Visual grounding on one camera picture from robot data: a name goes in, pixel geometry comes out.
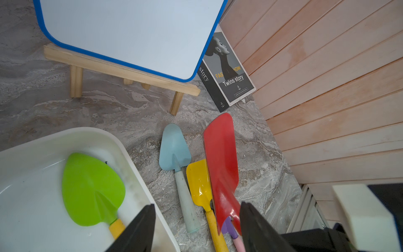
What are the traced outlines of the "red shovel wooden handle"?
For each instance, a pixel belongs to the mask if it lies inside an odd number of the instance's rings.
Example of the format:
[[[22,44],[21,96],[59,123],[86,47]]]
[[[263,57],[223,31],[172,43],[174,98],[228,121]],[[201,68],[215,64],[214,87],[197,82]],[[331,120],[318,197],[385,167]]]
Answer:
[[[241,206],[235,197],[239,174],[232,116],[229,113],[219,115],[205,129],[203,138],[218,232],[225,220],[232,217],[236,231],[242,234]]]

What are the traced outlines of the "green trowel yellow handle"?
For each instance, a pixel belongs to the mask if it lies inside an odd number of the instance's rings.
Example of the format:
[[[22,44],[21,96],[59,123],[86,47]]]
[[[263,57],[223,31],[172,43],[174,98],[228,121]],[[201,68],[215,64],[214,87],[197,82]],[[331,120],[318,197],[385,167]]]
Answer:
[[[114,239],[125,230],[118,217],[126,189],[117,173],[105,162],[72,153],[65,164],[61,191],[70,218],[80,226],[106,223]]]

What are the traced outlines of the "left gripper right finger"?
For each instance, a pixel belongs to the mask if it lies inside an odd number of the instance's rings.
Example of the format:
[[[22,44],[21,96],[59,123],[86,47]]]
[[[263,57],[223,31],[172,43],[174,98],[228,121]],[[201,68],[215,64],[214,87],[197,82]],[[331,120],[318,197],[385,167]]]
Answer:
[[[241,203],[240,224],[242,239],[247,252],[296,251],[251,203]]]

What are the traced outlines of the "purple shovel pink handle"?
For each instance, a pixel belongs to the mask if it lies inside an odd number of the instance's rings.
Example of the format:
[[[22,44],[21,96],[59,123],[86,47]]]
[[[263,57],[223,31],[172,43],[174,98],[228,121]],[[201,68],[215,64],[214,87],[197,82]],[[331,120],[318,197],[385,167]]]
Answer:
[[[246,251],[242,239],[239,237],[236,229],[232,224],[232,218],[230,216],[225,219],[221,227],[221,232],[223,234],[229,234],[231,236],[237,252]]]

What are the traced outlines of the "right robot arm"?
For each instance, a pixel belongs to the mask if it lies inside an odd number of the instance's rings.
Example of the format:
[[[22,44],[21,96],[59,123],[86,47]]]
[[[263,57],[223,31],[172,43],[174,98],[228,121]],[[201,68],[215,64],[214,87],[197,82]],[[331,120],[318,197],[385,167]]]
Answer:
[[[333,187],[340,228],[283,234],[297,252],[401,252],[403,185],[345,184]]]

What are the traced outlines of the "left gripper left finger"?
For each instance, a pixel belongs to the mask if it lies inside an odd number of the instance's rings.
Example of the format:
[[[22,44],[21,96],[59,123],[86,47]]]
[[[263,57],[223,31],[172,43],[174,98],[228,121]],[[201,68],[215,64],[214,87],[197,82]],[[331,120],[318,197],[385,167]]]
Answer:
[[[150,252],[155,222],[155,205],[146,205],[106,252]]]

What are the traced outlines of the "white plastic storage box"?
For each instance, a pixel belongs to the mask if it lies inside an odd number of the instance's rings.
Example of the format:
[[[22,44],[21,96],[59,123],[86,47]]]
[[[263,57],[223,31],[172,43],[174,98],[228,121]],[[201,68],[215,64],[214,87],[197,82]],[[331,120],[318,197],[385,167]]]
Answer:
[[[177,252],[179,245],[123,144],[80,127],[1,152],[1,251]]]

